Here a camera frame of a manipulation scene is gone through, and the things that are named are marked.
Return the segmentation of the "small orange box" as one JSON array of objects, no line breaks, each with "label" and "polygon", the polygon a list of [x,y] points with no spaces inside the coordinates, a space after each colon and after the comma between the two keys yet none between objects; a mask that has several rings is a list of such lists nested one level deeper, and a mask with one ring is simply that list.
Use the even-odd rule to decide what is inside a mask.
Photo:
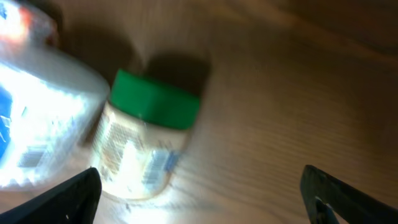
[{"label": "small orange box", "polygon": [[55,19],[25,1],[1,0],[1,60],[59,57]]}]

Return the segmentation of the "white blue label jar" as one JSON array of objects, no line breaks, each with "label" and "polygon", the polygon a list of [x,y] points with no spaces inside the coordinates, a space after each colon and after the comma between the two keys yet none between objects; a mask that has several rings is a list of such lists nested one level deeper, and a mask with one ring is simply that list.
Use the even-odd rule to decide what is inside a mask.
[{"label": "white blue label jar", "polygon": [[1,46],[1,190],[50,182],[84,140],[108,82],[50,47]]}]

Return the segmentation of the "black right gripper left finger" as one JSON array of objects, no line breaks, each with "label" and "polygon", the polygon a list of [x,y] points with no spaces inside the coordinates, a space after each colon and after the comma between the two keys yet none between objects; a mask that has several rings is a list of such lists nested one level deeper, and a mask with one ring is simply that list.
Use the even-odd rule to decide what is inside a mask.
[{"label": "black right gripper left finger", "polygon": [[1,224],[92,224],[101,196],[94,167],[1,214]]}]

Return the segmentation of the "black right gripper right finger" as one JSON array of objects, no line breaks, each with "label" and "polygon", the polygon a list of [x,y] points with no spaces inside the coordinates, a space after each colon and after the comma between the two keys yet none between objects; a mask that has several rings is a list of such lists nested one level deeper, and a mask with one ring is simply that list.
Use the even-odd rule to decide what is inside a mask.
[{"label": "black right gripper right finger", "polygon": [[397,223],[397,209],[312,165],[304,167],[300,192],[311,224]]}]

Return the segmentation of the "green lid white jar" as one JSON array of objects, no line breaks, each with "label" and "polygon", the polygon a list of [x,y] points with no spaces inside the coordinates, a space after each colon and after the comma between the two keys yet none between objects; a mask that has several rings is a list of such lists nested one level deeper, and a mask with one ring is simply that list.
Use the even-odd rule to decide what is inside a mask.
[{"label": "green lid white jar", "polygon": [[131,200],[160,194],[199,109],[199,97],[185,90],[119,70],[93,139],[103,191]]}]

